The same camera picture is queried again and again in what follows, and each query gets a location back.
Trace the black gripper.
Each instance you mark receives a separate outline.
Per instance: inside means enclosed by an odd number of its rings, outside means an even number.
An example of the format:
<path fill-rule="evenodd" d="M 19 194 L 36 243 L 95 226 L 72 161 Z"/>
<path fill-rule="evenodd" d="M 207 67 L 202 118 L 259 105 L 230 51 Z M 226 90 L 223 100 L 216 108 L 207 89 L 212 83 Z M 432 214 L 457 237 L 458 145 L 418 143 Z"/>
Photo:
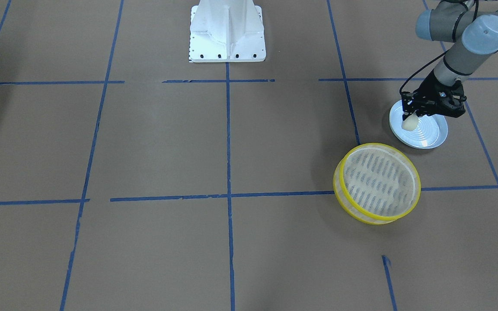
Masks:
<path fill-rule="evenodd" d="M 402 120 L 409 117 L 433 116 L 435 108 L 435 84 L 439 81 L 434 72 L 429 73 L 426 79 L 414 92 L 402 92 Z"/>

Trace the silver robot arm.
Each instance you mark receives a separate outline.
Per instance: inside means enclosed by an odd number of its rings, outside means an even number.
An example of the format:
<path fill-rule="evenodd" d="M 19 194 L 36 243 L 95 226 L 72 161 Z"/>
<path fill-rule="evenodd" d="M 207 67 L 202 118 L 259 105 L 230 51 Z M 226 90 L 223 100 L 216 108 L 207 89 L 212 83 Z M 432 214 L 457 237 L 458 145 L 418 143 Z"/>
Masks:
<path fill-rule="evenodd" d="M 415 26 L 417 37 L 451 43 L 434 69 L 412 92 L 400 91 L 402 120 L 465 113 L 464 82 L 498 52 L 498 10 L 480 12 L 472 0 L 441 0 L 424 11 Z"/>

